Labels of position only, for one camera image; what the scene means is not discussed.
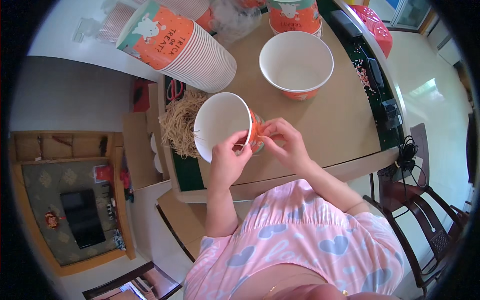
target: jute twine bundle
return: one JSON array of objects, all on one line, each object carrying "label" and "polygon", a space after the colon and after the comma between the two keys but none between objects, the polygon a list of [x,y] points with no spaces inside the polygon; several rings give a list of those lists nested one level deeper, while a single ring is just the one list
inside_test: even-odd
[{"label": "jute twine bundle", "polygon": [[175,153],[183,158],[187,156],[200,158],[195,147],[193,125],[198,110],[206,100],[205,93],[186,90],[183,99],[170,102],[167,105],[167,112],[160,118],[160,125],[165,131],[162,143],[170,145],[175,149]]}]

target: wooden chair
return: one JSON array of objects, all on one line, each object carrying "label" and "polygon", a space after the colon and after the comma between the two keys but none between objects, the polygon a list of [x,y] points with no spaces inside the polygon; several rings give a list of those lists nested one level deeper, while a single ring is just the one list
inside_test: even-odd
[{"label": "wooden chair", "polygon": [[[410,263],[415,283],[418,288],[423,290],[423,294],[426,296],[427,286],[433,280],[438,280],[438,277],[444,270],[446,264],[441,264],[441,262],[449,255],[455,243],[458,241],[460,233],[466,224],[465,219],[468,219],[468,216],[461,215],[461,211],[456,208],[456,211],[454,211],[454,209],[428,185],[430,169],[425,125],[422,123],[412,127],[411,134],[419,146],[417,156],[423,159],[421,166],[423,172],[420,173],[417,181],[418,184],[413,186],[395,181],[392,170],[396,169],[396,167],[392,165],[377,172],[379,179],[379,202],[374,200],[373,174],[370,174],[372,198],[366,195],[363,198],[376,207],[392,226]],[[423,193],[431,196],[453,220],[454,225],[448,232],[430,205],[421,197]],[[408,209],[404,213],[411,212],[414,215],[433,252],[432,259],[423,268],[420,266],[410,243],[395,220],[404,213],[395,217],[393,216],[393,212],[403,206]],[[428,270],[425,270],[434,260],[434,265]]]}]

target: red scissors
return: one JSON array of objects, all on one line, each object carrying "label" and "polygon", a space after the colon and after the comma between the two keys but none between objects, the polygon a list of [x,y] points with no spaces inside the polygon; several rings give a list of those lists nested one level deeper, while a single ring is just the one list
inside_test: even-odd
[{"label": "red scissors", "polygon": [[167,88],[167,99],[169,101],[173,101],[175,99],[180,98],[184,91],[184,83],[181,81],[178,81],[176,79],[172,79],[170,81],[170,84],[168,84]]}]

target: woman's right hand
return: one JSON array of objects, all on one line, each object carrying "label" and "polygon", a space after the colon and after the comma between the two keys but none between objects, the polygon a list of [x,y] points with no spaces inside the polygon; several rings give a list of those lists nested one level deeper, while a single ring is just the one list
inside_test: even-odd
[{"label": "woman's right hand", "polygon": [[[295,174],[303,176],[304,171],[313,163],[308,156],[301,133],[283,118],[265,122],[260,135],[265,148]],[[284,141],[285,144],[280,147],[275,140]]]}]

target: wooden table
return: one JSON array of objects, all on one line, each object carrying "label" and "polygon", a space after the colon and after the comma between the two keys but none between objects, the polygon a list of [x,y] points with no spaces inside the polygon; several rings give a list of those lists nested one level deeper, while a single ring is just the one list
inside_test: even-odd
[{"label": "wooden table", "polygon": [[[242,97],[265,120],[283,117],[292,123],[302,133],[311,158],[337,178],[347,181],[384,168],[396,159],[396,132],[378,132],[375,121],[381,101],[394,97],[403,116],[405,106],[388,72],[385,56],[363,22],[340,0],[322,0],[318,4],[324,18],[323,41],[333,53],[335,67],[332,77],[320,88],[315,99],[302,103],[289,100],[263,78],[258,55],[273,36],[267,13],[255,31],[228,49],[237,61],[237,73],[223,91]],[[364,32],[362,48],[369,57],[377,58],[382,68],[386,84],[380,96],[363,89],[352,64],[355,58],[360,58],[353,50],[355,45],[342,39],[338,28],[328,24],[329,12],[338,8]],[[159,99],[160,113],[163,113],[164,101]],[[406,128],[399,131],[401,135],[408,132]],[[195,158],[183,160],[168,150],[165,151],[167,165],[176,197],[183,202],[205,202],[210,165]],[[252,157],[230,190],[234,200],[249,200],[298,178],[270,153],[262,151]]]}]

